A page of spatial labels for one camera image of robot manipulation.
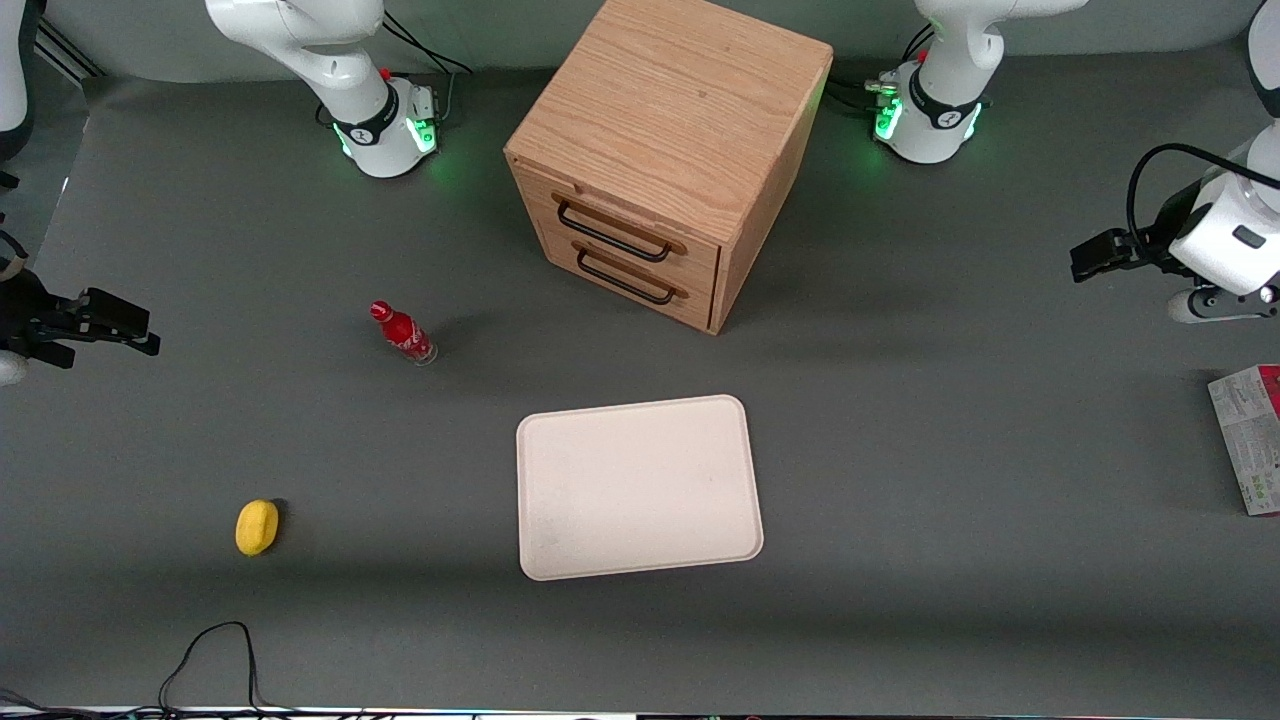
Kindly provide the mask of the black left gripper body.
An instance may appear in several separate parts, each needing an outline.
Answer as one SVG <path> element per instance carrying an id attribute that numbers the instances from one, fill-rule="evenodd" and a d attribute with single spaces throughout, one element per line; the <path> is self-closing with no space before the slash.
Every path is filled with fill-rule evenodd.
<path id="1" fill-rule="evenodd" d="M 1197 279 L 1198 275 L 1171 254 L 1172 241 L 1180 234 L 1196 209 L 1199 195 L 1198 184 L 1188 184 L 1170 196 L 1160 208 L 1155 220 L 1143 228 L 1137 227 L 1137 187 L 1128 190 L 1128 224 L 1135 241 L 1133 259 L 1128 269 L 1155 266 L 1164 274 Z"/>

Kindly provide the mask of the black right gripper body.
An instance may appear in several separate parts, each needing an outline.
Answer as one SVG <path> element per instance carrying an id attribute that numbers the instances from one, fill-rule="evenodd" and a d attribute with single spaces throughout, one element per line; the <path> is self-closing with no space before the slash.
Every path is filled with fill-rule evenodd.
<path id="1" fill-rule="evenodd" d="M 64 370 L 73 368 L 76 351 L 44 333 L 77 328 L 74 315 L 81 299 L 49 292 L 24 265 L 3 268 L 1 279 L 1 369 L 27 372 L 32 360 Z"/>

